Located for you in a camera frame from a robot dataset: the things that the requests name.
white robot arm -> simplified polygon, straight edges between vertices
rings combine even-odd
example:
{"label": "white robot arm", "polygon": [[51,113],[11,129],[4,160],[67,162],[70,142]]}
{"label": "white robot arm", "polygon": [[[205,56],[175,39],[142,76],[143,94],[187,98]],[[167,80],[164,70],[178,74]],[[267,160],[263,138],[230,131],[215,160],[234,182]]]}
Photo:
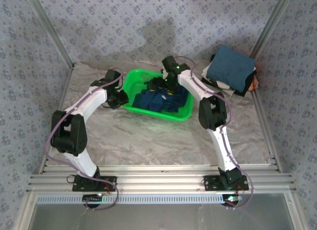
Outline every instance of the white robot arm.
{"label": "white robot arm", "polygon": [[[210,90],[209,88],[207,88],[197,78],[196,78],[196,81],[198,83],[200,83],[201,87],[203,87],[204,89],[209,90],[211,92],[214,92],[214,91]],[[209,98],[211,96],[210,94],[202,91],[202,89],[200,87],[198,87],[193,82],[193,79],[191,78],[190,70],[182,71],[181,74],[178,75],[178,83],[180,85],[182,85],[184,88],[186,88],[188,90],[188,92],[190,94],[192,94],[198,102],[203,100],[204,98]],[[225,149],[225,146],[224,146],[224,143],[222,140],[222,136],[221,136],[220,126],[216,127],[215,130],[207,129],[207,131],[208,131],[209,135],[211,136],[212,142],[215,146],[219,168],[225,172],[231,171],[234,168],[236,168],[236,166],[232,163],[232,161],[230,160],[230,158],[228,157],[228,154],[226,152],[226,149]],[[228,151],[229,151],[230,155],[232,156],[233,160],[236,162],[236,160],[232,154],[232,151],[231,151],[230,143],[229,143],[228,136],[227,136],[226,127],[224,127],[222,129],[222,132],[225,136],[225,141],[226,141],[226,146],[228,148]]]}
{"label": "white robot arm", "polygon": [[128,102],[126,93],[118,91],[116,88],[119,81],[111,86],[93,91],[104,84],[114,81],[119,76],[120,73],[117,71],[108,70],[105,78],[94,81],[88,91],[75,104],[65,111],[57,110],[52,116],[53,129],[66,112],[75,108],[54,133],[51,145],[63,153],[80,170],[78,175],[81,175],[82,172],[89,177],[96,177],[96,173],[99,171],[86,150],[87,134],[85,123],[88,118],[105,102],[108,103],[110,108],[117,108]]}

floral wallpaper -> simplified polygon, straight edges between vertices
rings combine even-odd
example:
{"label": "floral wallpaper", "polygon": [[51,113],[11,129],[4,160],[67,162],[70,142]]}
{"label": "floral wallpaper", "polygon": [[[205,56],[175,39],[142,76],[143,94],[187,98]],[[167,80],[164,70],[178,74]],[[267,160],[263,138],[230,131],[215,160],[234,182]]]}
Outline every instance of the floral wallpaper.
{"label": "floral wallpaper", "polygon": [[279,157],[317,229],[317,0],[291,0],[257,59]]}
{"label": "floral wallpaper", "polygon": [[0,0],[0,229],[43,156],[68,68],[27,0]]}
{"label": "floral wallpaper", "polygon": [[249,54],[277,0],[40,0],[73,61]]}

metal extrusion bar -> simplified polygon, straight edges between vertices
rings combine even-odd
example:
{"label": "metal extrusion bar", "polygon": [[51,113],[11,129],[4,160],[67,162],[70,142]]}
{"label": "metal extrusion bar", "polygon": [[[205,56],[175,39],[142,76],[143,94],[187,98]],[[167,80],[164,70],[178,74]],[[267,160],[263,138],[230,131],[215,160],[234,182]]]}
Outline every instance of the metal extrusion bar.
{"label": "metal extrusion bar", "polygon": [[[244,169],[250,175],[255,193],[285,193],[295,190],[293,178],[288,173],[279,173],[269,167],[257,169],[246,165]],[[42,175],[33,175],[27,190],[34,193],[74,194],[72,184],[66,177],[75,174],[70,169],[51,167]],[[100,167],[101,175],[117,176],[117,187],[121,193],[129,194],[193,194],[206,193],[202,184],[203,176],[217,175],[216,167],[211,166],[109,166]],[[208,193],[234,193],[234,191],[209,191]]]}
{"label": "metal extrusion bar", "polygon": [[264,45],[268,41],[270,35],[272,34],[274,28],[276,27],[278,21],[280,20],[283,12],[285,11],[290,0],[278,0],[275,4],[273,11],[270,14],[255,46],[253,47],[250,57],[257,58],[263,49]]}
{"label": "metal extrusion bar", "polygon": [[261,128],[262,128],[262,131],[264,133],[265,141],[266,141],[266,144],[268,146],[268,150],[269,150],[270,154],[274,156],[275,163],[277,165],[278,170],[280,172],[283,172],[282,164],[279,160],[278,153],[276,151],[276,147],[275,147],[275,144],[273,141],[272,133],[271,133],[271,130],[269,128],[267,118],[265,115],[265,111],[264,111],[264,108],[263,108],[263,105],[262,105],[262,102],[260,99],[259,91],[255,90],[255,92],[252,92],[252,97],[254,100],[256,111],[258,113],[259,121],[261,123]]}
{"label": "metal extrusion bar", "polygon": [[288,207],[289,214],[292,219],[294,228],[301,230],[308,230],[308,222],[306,220],[303,208],[301,206],[299,197],[297,193],[285,193],[285,201]]}
{"label": "metal extrusion bar", "polygon": [[15,218],[14,230],[26,230],[31,223],[32,215],[34,214],[34,208],[38,197],[34,193],[27,193],[23,197],[23,203]]}
{"label": "metal extrusion bar", "polygon": [[69,57],[63,43],[61,42],[53,24],[51,23],[49,17],[47,16],[44,8],[41,5],[40,0],[28,0],[31,4],[33,10],[36,12],[37,16],[39,17],[40,22],[42,23],[44,29],[46,30],[47,34],[51,38],[53,44],[55,45],[56,49],[58,50],[60,56],[62,57],[63,61],[67,64],[67,66],[72,67],[73,62]]}

green tray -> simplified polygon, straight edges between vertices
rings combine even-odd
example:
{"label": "green tray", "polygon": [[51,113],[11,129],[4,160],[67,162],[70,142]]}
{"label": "green tray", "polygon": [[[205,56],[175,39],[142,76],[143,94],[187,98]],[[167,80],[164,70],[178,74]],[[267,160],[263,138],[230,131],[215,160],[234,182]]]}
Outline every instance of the green tray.
{"label": "green tray", "polygon": [[183,121],[190,117],[194,105],[194,97],[188,94],[186,104],[178,109],[178,112],[154,112],[150,110],[144,110],[140,108],[132,107],[134,98],[136,94],[139,94],[147,86],[144,82],[151,80],[152,78],[162,77],[162,73],[151,72],[143,69],[134,69],[130,71],[125,79],[123,90],[128,94],[129,103],[125,104],[123,108],[143,115],[149,115],[161,119],[171,120],[171,121]]}

blue clothing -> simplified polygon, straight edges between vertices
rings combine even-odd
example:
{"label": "blue clothing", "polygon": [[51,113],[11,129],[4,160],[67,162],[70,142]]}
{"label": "blue clothing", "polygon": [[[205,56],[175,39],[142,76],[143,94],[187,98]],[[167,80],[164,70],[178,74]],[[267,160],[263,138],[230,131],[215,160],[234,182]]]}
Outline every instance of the blue clothing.
{"label": "blue clothing", "polygon": [[253,73],[254,66],[254,59],[222,45],[208,68],[207,77],[243,92],[246,79]]}
{"label": "blue clothing", "polygon": [[188,91],[181,85],[178,85],[175,94],[169,94],[164,89],[144,89],[135,96],[132,106],[155,112],[178,112],[178,108],[186,104],[187,98]]}

